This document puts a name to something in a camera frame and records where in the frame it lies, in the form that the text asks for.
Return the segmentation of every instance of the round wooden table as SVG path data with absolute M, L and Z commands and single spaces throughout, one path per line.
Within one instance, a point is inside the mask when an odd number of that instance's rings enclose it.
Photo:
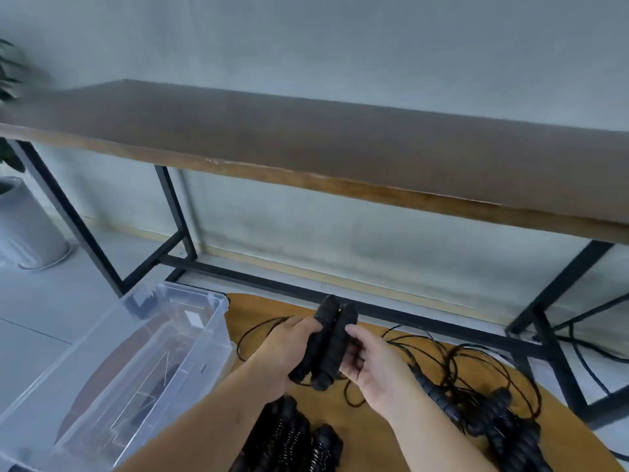
M 300 306 L 270 300 L 251 294 L 230 294 L 232 300 L 226 314 L 227 327 L 232 341 L 238 342 L 249 328 L 273 317 L 302 315 L 312 316 L 315 311 Z M 381 335 L 386 330 L 381 326 L 362 324 L 373 333 Z M 241 345 L 243 357 L 249 357 L 264 340 L 269 327 L 262 326 L 245 338 Z M 439 357 L 437 348 L 427 339 L 410 339 L 421 349 Z M 433 381 L 442 379 L 439 365 L 422 354 L 416 355 L 424 373 Z M 490 366 L 474 359 L 457 357 L 459 375 L 473 388 L 484 394 L 504 386 L 505 378 Z M 509 368 L 515 384 L 531 402 L 535 394 L 528 381 L 517 371 Z M 366 471 L 408 471 L 406 462 L 388 423 L 367 404 L 359 408 L 350 407 L 343 397 L 346 381 L 336 381 L 326 392 L 320 393 L 311 388 L 291 384 L 289 394 L 297 400 L 297 408 L 303 412 L 313 426 L 327 422 L 344 441 L 343 455 L 339 472 Z M 546 461 L 555 472 L 623 472 L 623 468 L 609 453 L 604 444 L 586 425 L 548 391 L 540 387 L 542 393 L 542 414 L 538 418 L 542 427 L 540 447 Z M 528 416 L 528 408 L 515 391 L 512 409 L 522 417 Z M 350 386 L 352 402 L 362 399 L 359 390 Z M 483 452 L 487 450 L 485 440 L 474 440 Z

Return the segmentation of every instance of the floor grout line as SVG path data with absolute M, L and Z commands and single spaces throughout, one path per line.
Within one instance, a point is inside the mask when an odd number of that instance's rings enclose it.
M 47 333 L 42 333 L 41 331 L 34 330 L 32 328 L 29 328 L 28 326 L 20 325 L 19 323 L 14 323 L 12 321 L 5 320 L 4 318 L 0 318 L 0 321 L 4 321 L 4 322 L 9 323 L 10 325 L 13 325 L 13 326 L 19 326 L 20 328 L 24 328 L 25 330 L 29 330 L 29 331 L 32 331 L 33 333 L 41 334 L 43 336 L 47 336 L 48 338 L 56 339 L 57 341 L 61 341 L 62 343 L 72 344 L 69 341 L 66 341 L 64 339 L 57 338 L 56 336 L 49 335 Z

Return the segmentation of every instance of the wall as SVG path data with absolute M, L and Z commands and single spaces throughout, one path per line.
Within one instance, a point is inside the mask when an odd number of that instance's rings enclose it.
M 27 90 L 116 78 L 629 129 L 629 0 L 0 0 Z M 174 229 L 151 166 L 40 148 L 85 216 Z M 212 246 L 515 316 L 586 240 L 186 172 Z M 552 309 L 625 293 L 616 246 Z M 579 327 L 627 338 L 629 307 Z

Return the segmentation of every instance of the transparent box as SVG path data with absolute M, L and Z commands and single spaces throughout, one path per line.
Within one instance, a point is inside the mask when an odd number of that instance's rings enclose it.
M 229 372 L 224 295 L 137 285 L 2 415 L 0 457 L 41 472 L 109 471 Z

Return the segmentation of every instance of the white floor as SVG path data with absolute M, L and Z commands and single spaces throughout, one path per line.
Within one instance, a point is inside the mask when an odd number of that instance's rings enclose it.
M 156 241 L 130 235 L 106 231 L 95 231 L 94 234 L 121 276 L 131 272 L 159 246 Z M 175 254 L 180 255 L 182 252 L 179 250 Z M 365 293 L 357 293 L 333 285 L 304 280 L 217 257 L 206 261 L 217 266 L 255 273 L 286 283 L 302 285 L 311 289 L 321 289 L 326 293 L 335 293 L 346 298 L 367 301 L 456 324 L 473 326 L 488 332 L 502 332 L 502 327 L 498 325 Z M 169 270 L 167 267 L 159 266 L 153 269 L 146 280 L 160 281 L 168 275 Z M 193 274 L 186 275 L 181 282 L 224 293 L 252 292 L 261 296 L 279 298 L 279 296 L 272 294 L 221 281 L 212 281 Z M 92 265 L 87 254 L 81 249 L 77 249 L 64 263 L 38 272 L 25 272 L 7 265 L 0 265 L 0 356 L 3 358 L 3 362 L 0 364 L 0 378 L 2 378 L 0 412 L 8 407 L 68 345 L 76 341 L 115 301 L 116 295 L 96 267 Z M 293 302 L 314 308 L 311 303 Z M 572 349 L 566 347 L 565 351 L 586 398 L 593 401 L 602 397 L 603 394 L 598 386 L 578 364 Z M 584 350 L 583 354 L 586 361 L 599 374 L 609 389 L 618 389 L 629 383 L 629 365 L 607 361 L 596 353 L 587 350 Z M 531 364 L 536 380 L 553 394 L 562 398 L 550 366 L 537 360 L 532 361 Z M 629 437 L 629 419 L 602 428 L 596 431 L 596 434 L 611 449 L 629 454 L 629 441 L 627 440 Z M 626 470 L 629 470 L 629 464 L 621 463 Z M 9 465 L 0 459 L 0 470 L 5 470 Z

